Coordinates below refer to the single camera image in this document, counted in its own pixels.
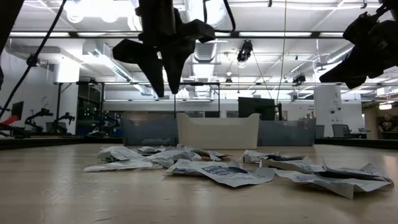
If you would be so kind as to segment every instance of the ceiling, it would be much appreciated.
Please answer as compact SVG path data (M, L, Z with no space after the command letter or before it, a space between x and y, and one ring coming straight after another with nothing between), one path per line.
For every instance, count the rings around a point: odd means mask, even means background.
M112 30L131 31L134 27L128 25L128 16L134 15L134 0L111 0L111 7L106 9L98 8L93 3L90 17L84 17L79 23L72 23L68 20L68 15L64 11L55 30L56 31L92 31L107 32ZM273 0L272 7L267 7L268 1L256 0L229 0L231 10L236 21L236 30L240 31L259 31L259 32L311 32L311 31L330 31L343 32L360 14L368 11L374 14L379 5L378 0L367 0L368 8L360 9L363 4L360 0ZM184 0L175 0L174 4L180 9L183 20L187 20L184 10ZM24 7L16 21L14 31L42 31L45 32L50 27L60 1L45 0L25 0ZM118 12L120 16L113 23L104 22L96 14L106 14ZM385 14L381 20L390 19L389 13ZM230 29L231 22L225 18L223 29ZM103 38L98 41L114 47L122 39ZM235 53L244 39L222 39L219 38L217 51L217 63L214 66L213 74L208 77L209 82L224 82L227 72L231 72L234 83L237 82L262 82L264 77L267 82L291 82L292 77L298 74L297 71L291 73L293 69L307 62L305 70L301 70L308 82L313 81L312 62L317 55L326 57L333 52L348 45L344 39L252 39L254 55L249 58L244 68L238 68L235 60ZM14 44L21 46L39 46L40 39L14 39ZM93 60L92 56L84 54L82 51L85 39L50 39L47 46L56 46L70 55L74 56L82 65L81 76L95 77L99 81L115 81L115 74L102 63ZM192 62L190 58L186 61L183 69L184 78L195 78ZM123 69L128 71L135 81L146 82L145 75L137 65L119 63ZM384 77L397 77L395 69L390 69Z

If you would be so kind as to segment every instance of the gray bin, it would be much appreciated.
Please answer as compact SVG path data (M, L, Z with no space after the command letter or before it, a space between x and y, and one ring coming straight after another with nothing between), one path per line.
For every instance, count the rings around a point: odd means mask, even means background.
M312 146L316 119L260 121L258 146Z
M177 145L178 132L175 120L131 121L121 120L125 146Z

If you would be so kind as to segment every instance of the table surface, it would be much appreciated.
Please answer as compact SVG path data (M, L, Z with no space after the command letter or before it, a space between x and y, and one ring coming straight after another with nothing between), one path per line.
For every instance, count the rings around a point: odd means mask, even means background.
M0 151L0 220L12 223L396 223L396 189L354 200L289 179L231 189L205 177L163 170L83 173L110 145L82 144ZM398 183L398 151L317 145L261 152L322 157L331 167L368 162ZM239 158L243 151L220 151ZM245 164L245 168L255 167Z

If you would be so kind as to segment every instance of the red object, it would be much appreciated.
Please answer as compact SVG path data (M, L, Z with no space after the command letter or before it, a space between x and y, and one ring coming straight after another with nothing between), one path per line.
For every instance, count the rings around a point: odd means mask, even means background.
M18 120L18 116L14 115L9 117L7 120L3 121L1 124L10 125Z

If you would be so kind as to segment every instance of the black cable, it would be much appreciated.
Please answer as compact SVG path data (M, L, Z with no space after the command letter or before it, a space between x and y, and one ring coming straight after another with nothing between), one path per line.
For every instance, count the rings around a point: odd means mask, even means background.
M203 0L203 13L205 15L205 22L207 23L207 8L206 8L206 2L211 1L211 0ZM232 23L232 30L215 30L215 32L222 32L222 33L232 33L236 30L236 23L235 23L235 18L232 13L232 10L229 6L228 0L223 0L225 4L225 9L228 12L229 19L231 19Z
M14 87L14 89L11 91L11 94L9 95L9 97L8 97L8 99L7 99L7 101L6 101L6 104L4 105L4 108L7 108L7 107L9 106L9 104L10 104L10 102L11 102L11 100L12 100L12 97L14 97L14 95L15 95L15 92L18 90L19 86L20 86L20 85L22 84L22 82L25 80L27 74L29 73L29 71L30 71L31 68L34 66L35 62L37 61L37 59L38 59L38 57L39 57L39 54L41 53L41 51L42 51L42 49L43 49L45 43L47 42L47 40L49 39L49 37L50 37L52 31L54 30L55 25L57 25L57 22L58 22L59 18L61 17L61 14L62 14L62 11L63 11L63 7L65 6L66 3L67 3L67 0L63 0L63 1L62 1L62 4L61 4L61 6L60 6L60 8L59 8L59 10L58 10L57 15L55 16L55 19L54 19L54 21L53 21L53 23L52 23L52 25L51 25L49 31L48 31L47 34L45 35L45 37L44 37L42 43L40 44L40 46L39 46L39 48L37 49L37 51L36 51L36 53L34 54L34 56L33 56L32 58L28 59L28 60L29 60L29 64L28 64L28 66L27 66L27 68L26 68L24 74L22 75L21 79L18 81L17 85L16 85L16 86ZM3 116L4 112L6 112L5 109L1 110L0 119L1 119L1 117Z

